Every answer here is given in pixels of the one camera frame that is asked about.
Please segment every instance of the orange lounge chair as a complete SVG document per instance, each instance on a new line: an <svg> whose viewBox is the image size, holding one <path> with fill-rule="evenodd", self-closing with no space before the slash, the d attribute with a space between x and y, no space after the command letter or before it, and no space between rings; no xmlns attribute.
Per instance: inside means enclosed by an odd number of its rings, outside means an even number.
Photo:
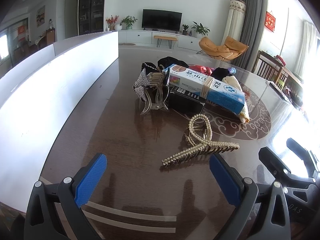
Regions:
<svg viewBox="0 0 320 240"><path fill-rule="evenodd" d="M225 44L221 46L215 45L205 36L199 41L199 46L210 57L221 61L233 60L248 49L247 45L229 36L226 38Z"/></svg>

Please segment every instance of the blue and white box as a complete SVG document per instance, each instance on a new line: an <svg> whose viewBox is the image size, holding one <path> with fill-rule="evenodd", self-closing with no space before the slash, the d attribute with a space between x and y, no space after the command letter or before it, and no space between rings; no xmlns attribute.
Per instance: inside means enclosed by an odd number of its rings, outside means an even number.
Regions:
<svg viewBox="0 0 320 240"><path fill-rule="evenodd" d="M200 95L207 75L175 64L168 68L170 68L170 84ZM213 80L206 99L235 114L241 112L245 101L242 91L219 80Z"/></svg>

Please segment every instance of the dark wooden table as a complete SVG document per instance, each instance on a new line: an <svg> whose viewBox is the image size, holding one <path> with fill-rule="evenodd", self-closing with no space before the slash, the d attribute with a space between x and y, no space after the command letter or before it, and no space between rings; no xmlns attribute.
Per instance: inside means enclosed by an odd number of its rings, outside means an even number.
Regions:
<svg viewBox="0 0 320 240"><path fill-rule="evenodd" d="M168 49L120 46L116 60L92 85L71 113L48 155L42 180L58 183L101 152L108 167L88 205L83 206L105 239L207 239L225 224L229 205L209 170L208 157L163 170L161 160L187 147L188 116L172 109L140 116L143 108L132 90L141 63L166 56L187 64L228 67L215 59ZM273 176L258 159L268 146L292 173L307 176L303 162L286 148L294 138L318 147L299 111L283 101L264 79L237 68L250 118L241 124L232 113L206 104L213 140L232 141L240 149L222 156L241 176L271 184ZM257 209L252 210L253 221Z"/></svg>

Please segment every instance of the white cabinet drawer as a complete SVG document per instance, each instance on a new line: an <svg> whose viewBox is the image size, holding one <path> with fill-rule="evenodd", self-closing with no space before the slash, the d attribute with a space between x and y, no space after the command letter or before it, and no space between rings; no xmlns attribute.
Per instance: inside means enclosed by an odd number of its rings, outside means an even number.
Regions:
<svg viewBox="0 0 320 240"><path fill-rule="evenodd" d="M126 33L129 43L151 43L151 32L127 31Z"/></svg>
<svg viewBox="0 0 320 240"><path fill-rule="evenodd" d="M118 39L119 39L119 43L127 42L127 32L126 31L119 31L118 32Z"/></svg>
<svg viewBox="0 0 320 240"><path fill-rule="evenodd" d="M184 49L192 49L196 51L200 51L199 47L199 39L193 38L190 36L179 36L179 42L178 42L178 47L179 48L184 48Z"/></svg>

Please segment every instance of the white vase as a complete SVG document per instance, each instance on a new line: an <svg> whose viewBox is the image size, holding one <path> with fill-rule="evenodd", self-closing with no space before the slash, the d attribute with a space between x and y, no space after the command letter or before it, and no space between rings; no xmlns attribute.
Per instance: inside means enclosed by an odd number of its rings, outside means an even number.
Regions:
<svg viewBox="0 0 320 240"><path fill-rule="evenodd" d="M116 31L122 30L122 25L116 24L116 25L115 25L115 30L116 30Z"/></svg>
<svg viewBox="0 0 320 240"><path fill-rule="evenodd" d="M196 33L196 38L202 39L203 38L203 34L202 33Z"/></svg>

